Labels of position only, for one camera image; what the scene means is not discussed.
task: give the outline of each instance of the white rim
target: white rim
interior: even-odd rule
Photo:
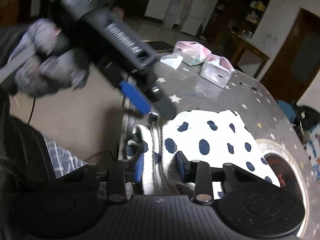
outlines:
[[[297,233],[297,237],[303,237],[306,231],[306,225],[308,223],[308,218],[309,218],[309,195],[308,195],[307,187],[305,185],[300,168],[297,162],[295,161],[295,159],[288,152],[288,150],[282,147],[280,144],[268,139],[257,139],[256,142],[259,146],[260,151],[263,153],[264,156],[269,154],[276,154],[282,157],[291,167],[297,179],[297,182],[301,191],[301,195],[302,195],[303,204],[306,210],[305,217]]]

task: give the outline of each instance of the white refrigerator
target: white refrigerator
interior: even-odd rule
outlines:
[[[208,0],[188,0],[181,15],[179,30],[195,36],[204,21],[207,8]]]

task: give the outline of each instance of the plaid fabric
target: plaid fabric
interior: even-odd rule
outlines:
[[[87,163],[78,159],[70,151],[58,146],[55,141],[44,137],[56,178],[60,178]]]

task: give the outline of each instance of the gray glove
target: gray glove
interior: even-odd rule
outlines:
[[[53,56],[60,30],[48,19],[40,19],[29,26],[9,61],[31,43],[37,55],[32,56],[15,74],[19,91],[33,97],[57,93],[61,88],[83,88],[89,75],[89,60],[80,48],[61,56]]]

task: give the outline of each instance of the sleeve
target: sleeve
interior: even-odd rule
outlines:
[[[0,67],[7,64],[10,54],[18,45],[21,37],[26,32],[28,25],[16,25],[11,27],[0,26]],[[14,82],[15,73],[12,73],[2,84],[0,88],[10,94],[17,93],[17,87]]]

